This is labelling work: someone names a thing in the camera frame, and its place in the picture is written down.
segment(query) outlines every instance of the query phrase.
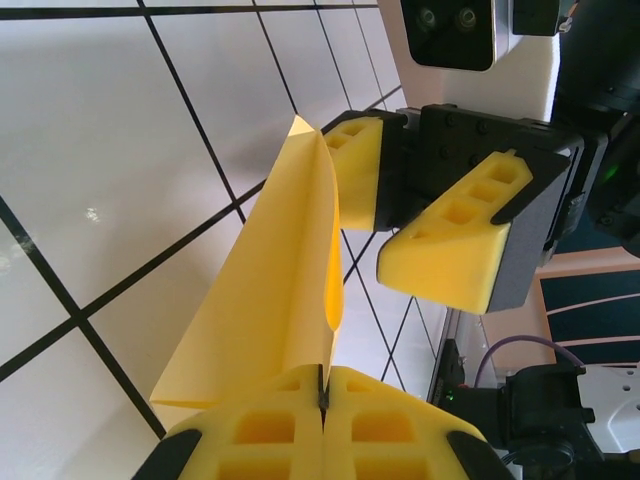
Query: green led light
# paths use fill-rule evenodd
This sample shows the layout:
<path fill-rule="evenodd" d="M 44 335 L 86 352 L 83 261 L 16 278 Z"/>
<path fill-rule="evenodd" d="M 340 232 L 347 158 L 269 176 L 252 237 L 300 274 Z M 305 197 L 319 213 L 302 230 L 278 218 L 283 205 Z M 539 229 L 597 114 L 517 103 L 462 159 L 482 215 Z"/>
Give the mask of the green led light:
<path fill-rule="evenodd" d="M 616 172 L 618 171 L 618 168 L 620 168 L 620 165 L 614 165 L 609 170 L 607 170 L 607 173 L 604 174 L 603 181 L 606 182 L 611 180 L 611 177 L 613 177 L 616 174 Z"/>

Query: yellow paper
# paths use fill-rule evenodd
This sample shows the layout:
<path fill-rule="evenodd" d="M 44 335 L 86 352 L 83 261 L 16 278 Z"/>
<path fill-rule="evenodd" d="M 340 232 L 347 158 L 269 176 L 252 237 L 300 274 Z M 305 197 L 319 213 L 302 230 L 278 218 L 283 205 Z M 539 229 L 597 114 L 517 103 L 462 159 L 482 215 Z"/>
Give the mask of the yellow paper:
<path fill-rule="evenodd" d="M 326 382 L 343 305 L 339 224 L 327 146 L 296 117 L 152 393 L 165 427 L 298 365 L 322 364 Z"/>

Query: yellow foam block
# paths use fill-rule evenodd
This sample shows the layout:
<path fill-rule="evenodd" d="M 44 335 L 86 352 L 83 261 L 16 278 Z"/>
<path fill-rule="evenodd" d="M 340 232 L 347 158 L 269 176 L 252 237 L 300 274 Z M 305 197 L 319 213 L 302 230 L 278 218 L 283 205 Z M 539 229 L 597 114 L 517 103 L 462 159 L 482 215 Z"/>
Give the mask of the yellow foam block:
<path fill-rule="evenodd" d="M 383 246 L 378 281 L 485 313 L 510 227 L 491 218 L 532 179 L 523 159 L 494 152 Z"/>
<path fill-rule="evenodd" d="M 327 480 L 467 480 L 446 435 L 484 440 L 471 424 L 346 367 L 331 373 L 330 405 Z"/>
<path fill-rule="evenodd" d="M 171 430 L 202 432 L 180 480 L 322 480 L 318 372 L 298 367 Z"/>
<path fill-rule="evenodd" d="M 373 231 L 382 130 L 381 119 L 361 117 L 341 122 L 325 135 L 334 162 L 344 228 Z"/>
<path fill-rule="evenodd" d="M 329 374 L 343 306 L 338 191 L 297 117 L 224 266 L 151 395 L 167 428 L 297 365 Z"/>

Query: purple cable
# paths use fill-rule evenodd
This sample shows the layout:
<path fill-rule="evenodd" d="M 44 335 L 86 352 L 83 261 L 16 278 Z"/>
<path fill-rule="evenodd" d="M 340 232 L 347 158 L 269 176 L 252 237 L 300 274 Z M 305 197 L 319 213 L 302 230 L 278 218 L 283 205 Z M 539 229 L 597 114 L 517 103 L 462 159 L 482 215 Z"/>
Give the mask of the purple cable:
<path fill-rule="evenodd" d="M 478 386 L 478 383 L 480 383 L 480 375 L 482 375 L 482 371 L 484 370 L 484 367 L 487 366 L 487 362 L 491 358 L 491 355 L 493 355 L 495 351 L 500 347 L 502 347 L 503 345 L 507 345 L 508 343 L 513 343 L 513 342 L 533 342 L 533 343 L 539 343 L 540 345 L 545 345 L 547 347 L 551 347 L 559 354 L 571 360 L 571 362 L 575 366 L 577 367 L 584 366 L 584 363 L 578 357 L 576 357 L 573 353 L 571 353 L 569 350 L 567 350 L 563 346 L 558 345 L 555 342 L 552 342 L 551 340 L 547 340 L 546 338 L 542 338 L 542 337 L 536 337 L 534 335 L 514 335 L 513 337 L 507 337 L 507 338 L 503 338 L 502 340 L 499 340 L 489 350 L 487 350 L 487 353 L 484 354 L 484 357 L 482 357 L 482 360 L 480 361 L 480 366 L 478 367 L 478 373 L 476 374 L 476 381 L 473 383 L 474 388 L 476 388 Z"/>

